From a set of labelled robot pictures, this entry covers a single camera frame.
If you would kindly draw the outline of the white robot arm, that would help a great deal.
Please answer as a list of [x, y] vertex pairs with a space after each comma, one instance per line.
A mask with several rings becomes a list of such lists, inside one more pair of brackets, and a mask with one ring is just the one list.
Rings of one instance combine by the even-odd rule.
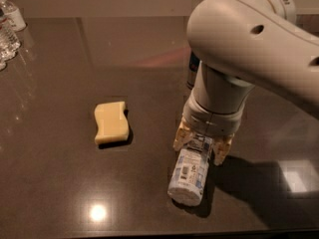
[[203, 0], [186, 34], [199, 67], [175, 150], [200, 133], [222, 164], [256, 86], [319, 118], [319, 40], [296, 26], [293, 0]]

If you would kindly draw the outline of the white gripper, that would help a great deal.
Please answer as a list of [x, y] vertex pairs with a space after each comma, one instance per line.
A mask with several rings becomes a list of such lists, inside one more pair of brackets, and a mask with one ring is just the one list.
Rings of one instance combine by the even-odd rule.
[[193, 139], [194, 131], [209, 137], [216, 136], [213, 139], [214, 164], [220, 166], [230, 152], [233, 133], [240, 127], [242, 114], [243, 106], [230, 115], [209, 112], [190, 95], [183, 107], [172, 147], [175, 151], [180, 151]]

